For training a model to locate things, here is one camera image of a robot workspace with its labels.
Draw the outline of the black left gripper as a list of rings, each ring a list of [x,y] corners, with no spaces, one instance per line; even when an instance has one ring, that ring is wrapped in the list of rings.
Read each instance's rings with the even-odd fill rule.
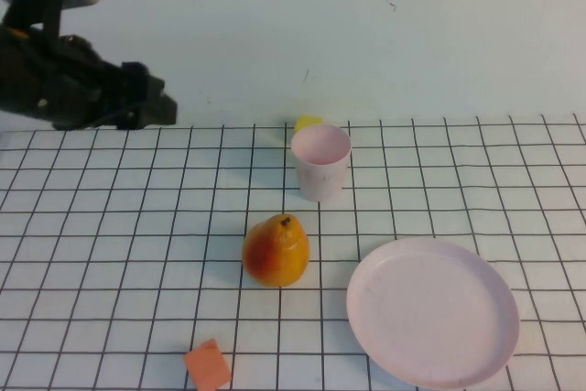
[[[110,125],[130,130],[177,123],[177,103],[146,65],[114,65],[78,36],[45,36],[43,49],[43,119],[55,129]]]

